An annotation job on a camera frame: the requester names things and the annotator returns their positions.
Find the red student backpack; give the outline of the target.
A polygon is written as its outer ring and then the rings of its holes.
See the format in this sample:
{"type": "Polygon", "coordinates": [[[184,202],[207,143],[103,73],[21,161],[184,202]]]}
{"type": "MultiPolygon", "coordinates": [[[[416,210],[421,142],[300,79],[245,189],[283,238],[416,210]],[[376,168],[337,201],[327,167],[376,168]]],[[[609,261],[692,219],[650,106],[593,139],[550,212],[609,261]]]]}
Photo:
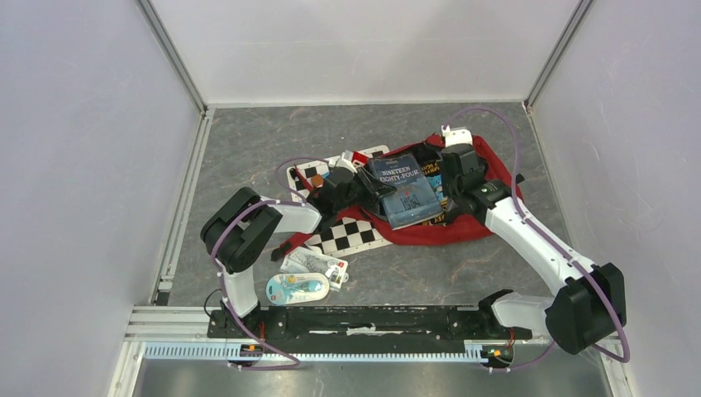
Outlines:
{"type": "MultiPolygon", "coordinates": [[[[402,155],[410,152],[413,153],[421,149],[428,150],[430,152],[429,154],[435,154],[434,152],[438,152],[443,146],[441,138],[437,134],[434,134],[423,141],[402,146],[382,156],[402,155]]],[[[489,146],[489,143],[481,136],[473,136],[473,147],[481,161],[480,164],[487,165],[486,177],[488,179],[496,178],[502,180],[506,184],[510,184],[512,178],[510,171],[489,146]]],[[[481,226],[477,219],[467,214],[456,216],[454,219],[448,218],[448,223],[424,224],[424,222],[420,222],[419,224],[401,230],[392,230],[387,221],[360,205],[354,205],[340,211],[332,219],[338,222],[343,218],[369,222],[381,237],[393,244],[405,246],[442,246],[457,242],[471,242],[493,234],[487,227],[481,226]]],[[[289,254],[294,248],[300,247],[307,242],[313,234],[323,234],[323,232],[294,233],[284,243],[280,244],[279,247],[272,251],[271,260],[281,260],[284,255],[289,254]]]]}

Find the blue black treehouse book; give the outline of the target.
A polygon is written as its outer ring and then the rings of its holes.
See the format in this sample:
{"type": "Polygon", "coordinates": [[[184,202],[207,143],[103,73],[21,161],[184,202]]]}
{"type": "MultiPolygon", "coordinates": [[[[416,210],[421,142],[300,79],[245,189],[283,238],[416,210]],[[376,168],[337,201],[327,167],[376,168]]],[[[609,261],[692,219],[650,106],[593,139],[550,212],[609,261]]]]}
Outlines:
{"type": "Polygon", "coordinates": [[[426,176],[429,184],[432,187],[436,198],[441,204],[442,211],[435,217],[427,219],[422,222],[423,226],[436,226],[442,225],[446,221],[446,211],[448,207],[448,200],[443,194],[442,188],[442,177],[441,177],[441,162],[438,159],[426,160],[420,163],[422,167],[422,172],[426,176]]]}

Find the dark blue book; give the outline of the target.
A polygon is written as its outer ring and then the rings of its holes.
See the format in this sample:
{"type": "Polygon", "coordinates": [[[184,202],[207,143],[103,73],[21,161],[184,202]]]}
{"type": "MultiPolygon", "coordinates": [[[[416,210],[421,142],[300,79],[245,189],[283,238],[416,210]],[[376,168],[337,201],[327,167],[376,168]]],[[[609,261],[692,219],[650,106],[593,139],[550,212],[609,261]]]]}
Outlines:
{"type": "Polygon", "coordinates": [[[437,217],[443,207],[428,178],[411,153],[370,160],[369,170],[393,191],[381,198],[384,216],[392,230],[437,217]]]}

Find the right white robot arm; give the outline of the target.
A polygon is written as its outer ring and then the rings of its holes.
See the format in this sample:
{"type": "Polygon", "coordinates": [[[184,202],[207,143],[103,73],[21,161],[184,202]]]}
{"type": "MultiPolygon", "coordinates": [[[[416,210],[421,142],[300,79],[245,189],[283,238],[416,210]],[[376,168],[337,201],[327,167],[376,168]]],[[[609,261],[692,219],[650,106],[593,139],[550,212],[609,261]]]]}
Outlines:
{"type": "Polygon", "coordinates": [[[588,347],[602,352],[600,341],[615,333],[622,344],[617,359],[629,361],[623,331],[625,281],[614,264],[596,264],[550,231],[518,197],[516,176],[508,184],[488,180],[471,144],[442,149],[441,180],[459,211],[509,244],[551,292],[549,298],[503,292],[489,299],[490,307],[477,316],[485,336],[499,337],[509,328],[524,328],[546,333],[565,352],[578,354],[588,347]]]}

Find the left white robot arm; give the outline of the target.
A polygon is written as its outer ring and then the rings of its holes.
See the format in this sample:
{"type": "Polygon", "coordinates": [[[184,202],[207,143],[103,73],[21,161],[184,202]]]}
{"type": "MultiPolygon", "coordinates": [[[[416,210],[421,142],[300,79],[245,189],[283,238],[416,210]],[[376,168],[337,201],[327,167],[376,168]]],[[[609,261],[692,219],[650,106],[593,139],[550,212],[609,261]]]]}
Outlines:
{"type": "Polygon", "coordinates": [[[237,190],[200,232],[217,269],[230,329],[249,337],[259,328],[252,266],[275,233],[323,232],[347,209],[373,207],[396,191],[363,168],[343,167],[333,167],[300,202],[267,198],[249,187],[237,190]]]}

